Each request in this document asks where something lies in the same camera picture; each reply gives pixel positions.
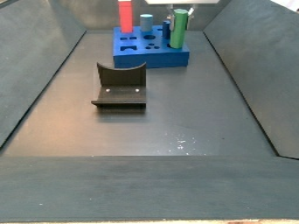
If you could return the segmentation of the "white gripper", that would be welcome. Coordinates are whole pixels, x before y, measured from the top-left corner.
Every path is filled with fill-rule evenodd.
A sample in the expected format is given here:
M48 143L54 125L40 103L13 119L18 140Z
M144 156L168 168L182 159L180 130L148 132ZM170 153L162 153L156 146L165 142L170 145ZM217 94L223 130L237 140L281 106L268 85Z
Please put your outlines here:
M193 12L197 8L196 4L216 4L220 0L145 0L148 4L166 4L166 19L170 21L173 17L173 4L190 4L190 8L188 10L188 19L185 30L189 29L189 24L193 19Z

